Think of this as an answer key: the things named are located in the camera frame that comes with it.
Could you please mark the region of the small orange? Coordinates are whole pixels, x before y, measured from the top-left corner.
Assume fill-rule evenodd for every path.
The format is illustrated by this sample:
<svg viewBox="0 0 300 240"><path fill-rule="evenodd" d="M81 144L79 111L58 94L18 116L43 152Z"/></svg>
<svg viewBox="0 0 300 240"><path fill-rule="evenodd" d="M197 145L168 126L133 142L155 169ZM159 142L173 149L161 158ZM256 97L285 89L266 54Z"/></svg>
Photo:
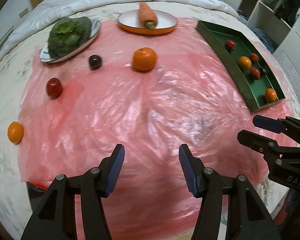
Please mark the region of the small orange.
<svg viewBox="0 0 300 240"><path fill-rule="evenodd" d="M18 122L12 122L7 129L7 136L10 142L19 144L24 135L24 128Z"/></svg>

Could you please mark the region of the orange carrot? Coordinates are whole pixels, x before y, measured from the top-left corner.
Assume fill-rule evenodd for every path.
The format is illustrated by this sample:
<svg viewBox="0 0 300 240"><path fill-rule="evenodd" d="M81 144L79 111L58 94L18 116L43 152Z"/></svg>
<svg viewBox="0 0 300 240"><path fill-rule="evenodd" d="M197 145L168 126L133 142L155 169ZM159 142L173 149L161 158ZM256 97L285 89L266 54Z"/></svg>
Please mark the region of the orange carrot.
<svg viewBox="0 0 300 240"><path fill-rule="evenodd" d="M140 2L138 20L143 28L153 30L157 27L158 18L155 12L145 2Z"/></svg>

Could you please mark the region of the pink plastic sheet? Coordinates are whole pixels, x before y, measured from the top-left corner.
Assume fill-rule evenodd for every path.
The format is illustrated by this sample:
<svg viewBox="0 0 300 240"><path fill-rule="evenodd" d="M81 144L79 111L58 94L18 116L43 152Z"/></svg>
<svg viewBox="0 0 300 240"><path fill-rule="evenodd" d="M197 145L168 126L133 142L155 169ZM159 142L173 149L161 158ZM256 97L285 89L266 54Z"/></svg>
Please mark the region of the pink plastic sheet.
<svg viewBox="0 0 300 240"><path fill-rule="evenodd" d="M147 72L132 67L134 52L157 54ZM102 23L97 39L81 54L59 64L44 64L36 49L25 87L19 122L21 181L47 187L58 174L81 175L125 147L114 192L103 201L113 239L167 239L190 230L200 201L189 193L178 148L219 174L245 175L259 184L268 172L261 154L237 141L243 129L276 140L293 141L253 126L226 68L196 31L181 18L165 36L122 31L115 21ZM102 66L91 70L89 57ZM63 91L51 99L47 82L56 77Z"/></svg>

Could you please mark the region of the large orange mandarin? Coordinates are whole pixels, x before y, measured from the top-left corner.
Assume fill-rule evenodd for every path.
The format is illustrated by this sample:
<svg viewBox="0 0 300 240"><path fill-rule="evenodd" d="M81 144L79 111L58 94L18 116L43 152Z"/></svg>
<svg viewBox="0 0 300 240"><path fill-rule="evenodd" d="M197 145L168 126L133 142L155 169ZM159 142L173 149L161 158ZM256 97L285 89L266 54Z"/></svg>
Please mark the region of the large orange mandarin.
<svg viewBox="0 0 300 240"><path fill-rule="evenodd" d="M148 47L137 49L134 52L132 67L141 72L152 70L157 64L156 52Z"/></svg>

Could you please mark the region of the red tomato in tray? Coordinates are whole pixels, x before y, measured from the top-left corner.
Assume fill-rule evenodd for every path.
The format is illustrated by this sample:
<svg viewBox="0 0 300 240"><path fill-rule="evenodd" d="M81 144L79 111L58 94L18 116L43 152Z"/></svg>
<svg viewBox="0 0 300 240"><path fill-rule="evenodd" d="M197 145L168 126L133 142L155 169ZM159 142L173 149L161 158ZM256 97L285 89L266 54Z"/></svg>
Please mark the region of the red tomato in tray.
<svg viewBox="0 0 300 240"><path fill-rule="evenodd" d="M255 53L251 53L249 56L249 59L252 63L257 63L259 61L259 57Z"/></svg>
<svg viewBox="0 0 300 240"><path fill-rule="evenodd" d="M228 52L232 52L236 48L236 43L232 40L227 40L224 44L224 47Z"/></svg>
<svg viewBox="0 0 300 240"><path fill-rule="evenodd" d="M250 70L250 77L253 79L253 80L259 80L261 78L261 73L260 71L257 69L257 68L251 68Z"/></svg>

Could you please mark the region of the green leafy vegetable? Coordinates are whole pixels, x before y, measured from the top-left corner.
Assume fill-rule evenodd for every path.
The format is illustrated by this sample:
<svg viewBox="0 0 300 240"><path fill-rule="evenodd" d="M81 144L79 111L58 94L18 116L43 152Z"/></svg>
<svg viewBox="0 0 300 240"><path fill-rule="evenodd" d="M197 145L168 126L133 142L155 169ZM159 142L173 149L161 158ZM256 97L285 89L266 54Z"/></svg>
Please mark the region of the green leafy vegetable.
<svg viewBox="0 0 300 240"><path fill-rule="evenodd" d="M58 20L47 41L50 56L56 59L74 51L89 40L91 28L92 22L85 16Z"/></svg>

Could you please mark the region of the dark red plum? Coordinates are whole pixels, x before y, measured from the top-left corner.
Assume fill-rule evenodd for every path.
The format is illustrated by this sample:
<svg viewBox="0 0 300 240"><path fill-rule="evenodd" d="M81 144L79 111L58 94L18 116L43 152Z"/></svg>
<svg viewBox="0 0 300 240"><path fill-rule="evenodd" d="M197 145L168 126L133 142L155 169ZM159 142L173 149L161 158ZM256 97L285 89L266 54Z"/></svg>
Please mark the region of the dark red plum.
<svg viewBox="0 0 300 240"><path fill-rule="evenodd" d="M56 99L60 97L62 91L63 86L58 78L53 77L47 82L46 93L51 99Z"/></svg>

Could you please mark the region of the orange rimmed white plate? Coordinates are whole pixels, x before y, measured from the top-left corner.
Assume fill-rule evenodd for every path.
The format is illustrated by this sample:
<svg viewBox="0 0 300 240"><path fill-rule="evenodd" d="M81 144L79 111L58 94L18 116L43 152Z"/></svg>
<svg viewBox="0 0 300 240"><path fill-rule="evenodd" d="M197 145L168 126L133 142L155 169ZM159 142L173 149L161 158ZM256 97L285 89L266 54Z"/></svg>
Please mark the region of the orange rimmed white plate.
<svg viewBox="0 0 300 240"><path fill-rule="evenodd" d="M174 31L178 20L173 15L160 10L153 10L152 17L141 17L139 9L136 9L122 13L117 18L117 25L129 33L157 36Z"/></svg>

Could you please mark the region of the orange fruit in tray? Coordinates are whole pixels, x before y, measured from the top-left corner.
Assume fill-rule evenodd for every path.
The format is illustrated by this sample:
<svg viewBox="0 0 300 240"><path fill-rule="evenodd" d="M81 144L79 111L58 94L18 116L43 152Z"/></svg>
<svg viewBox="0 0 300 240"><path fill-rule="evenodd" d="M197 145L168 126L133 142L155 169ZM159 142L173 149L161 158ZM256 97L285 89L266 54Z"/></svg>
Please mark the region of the orange fruit in tray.
<svg viewBox="0 0 300 240"><path fill-rule="evenodd" d="M239 57L238 65L243 71L250 70L252 68L252 62L246 56Z"/></svg>

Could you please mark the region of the green rectangular tray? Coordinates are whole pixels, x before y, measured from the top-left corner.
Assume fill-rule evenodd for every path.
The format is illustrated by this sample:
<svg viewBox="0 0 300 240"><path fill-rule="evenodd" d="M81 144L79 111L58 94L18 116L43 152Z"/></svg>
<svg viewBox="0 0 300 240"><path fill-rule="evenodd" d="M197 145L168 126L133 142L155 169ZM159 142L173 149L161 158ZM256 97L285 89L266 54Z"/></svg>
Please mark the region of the green rectangular tray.
<svg viewBox="0 0 300 240"><path fill-rule="evenodd" d="M285 99L269 64L240 31L199 21L196 30L228 71L251 113Z"/></svg>

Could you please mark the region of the blue folded towel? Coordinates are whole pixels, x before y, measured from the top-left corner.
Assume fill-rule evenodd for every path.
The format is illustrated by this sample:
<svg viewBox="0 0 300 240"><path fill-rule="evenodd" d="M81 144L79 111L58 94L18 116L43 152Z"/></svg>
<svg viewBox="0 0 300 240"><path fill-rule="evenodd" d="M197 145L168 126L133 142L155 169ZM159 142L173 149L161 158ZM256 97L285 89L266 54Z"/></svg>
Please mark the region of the blue folded towel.
<svg viewBox="0 0 300 240"><path fill-rule="evenodd" d="M262 44L270 51L271 54L278 48L278 44L262 29L252 28L251 31L258 37Z"/></svg>

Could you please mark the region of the dark purple plum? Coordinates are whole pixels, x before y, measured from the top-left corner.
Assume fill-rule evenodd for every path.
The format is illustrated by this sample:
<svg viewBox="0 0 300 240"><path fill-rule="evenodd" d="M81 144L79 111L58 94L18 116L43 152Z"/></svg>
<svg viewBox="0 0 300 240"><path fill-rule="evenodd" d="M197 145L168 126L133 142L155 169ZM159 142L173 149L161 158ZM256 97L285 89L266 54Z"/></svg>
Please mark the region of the dark purple plum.
<svg viewBox="0 0 300 240"><path fill-rule="evenodd" d="M91 55L89 57L89 66L91 70L97 70L102 66L102 58L98 55Z"/></svg>

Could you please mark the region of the white patterned oval plate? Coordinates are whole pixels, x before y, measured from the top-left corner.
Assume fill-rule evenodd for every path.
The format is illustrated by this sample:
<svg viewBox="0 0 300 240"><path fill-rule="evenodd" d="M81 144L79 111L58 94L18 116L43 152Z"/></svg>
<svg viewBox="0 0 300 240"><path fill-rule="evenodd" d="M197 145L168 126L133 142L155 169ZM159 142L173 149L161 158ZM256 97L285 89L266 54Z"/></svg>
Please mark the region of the white patterned oval plate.
<svg viewBox="0 0 300 240"><path fill-rule="evenodd" d="M43 63L67 60L87 48L100 30L99 20L86 16L61 18L50 30L47 44L42 48L39 59Z"/></svg>

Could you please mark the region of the dark plum in tray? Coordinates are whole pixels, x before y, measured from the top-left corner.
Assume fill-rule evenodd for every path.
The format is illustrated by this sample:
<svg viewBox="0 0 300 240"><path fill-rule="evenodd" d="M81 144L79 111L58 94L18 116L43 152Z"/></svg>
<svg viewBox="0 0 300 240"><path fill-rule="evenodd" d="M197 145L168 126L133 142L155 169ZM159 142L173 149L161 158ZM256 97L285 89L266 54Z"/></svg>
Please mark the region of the dark plum in tray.
<svg viewBox="0 0 300 240"><path fill-rule="evenodd" d="M261 76L266 76L266 74L267 74L266 69L264 69L263 67L260 67L259 71L260 71Z"/></svg>

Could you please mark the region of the white shelf unit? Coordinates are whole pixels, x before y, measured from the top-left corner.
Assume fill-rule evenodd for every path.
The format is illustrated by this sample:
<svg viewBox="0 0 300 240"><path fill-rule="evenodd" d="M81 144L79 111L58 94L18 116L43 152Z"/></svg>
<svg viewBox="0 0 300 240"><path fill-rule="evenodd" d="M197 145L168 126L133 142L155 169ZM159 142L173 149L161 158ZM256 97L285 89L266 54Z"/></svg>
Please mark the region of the white shelf unit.
<svg viewBox="0 0 300 240"><path fill-rule="evenodd" d="M300 49L300 8L294 0L257 0L247 26L262 29L279 46Z"/></svg>

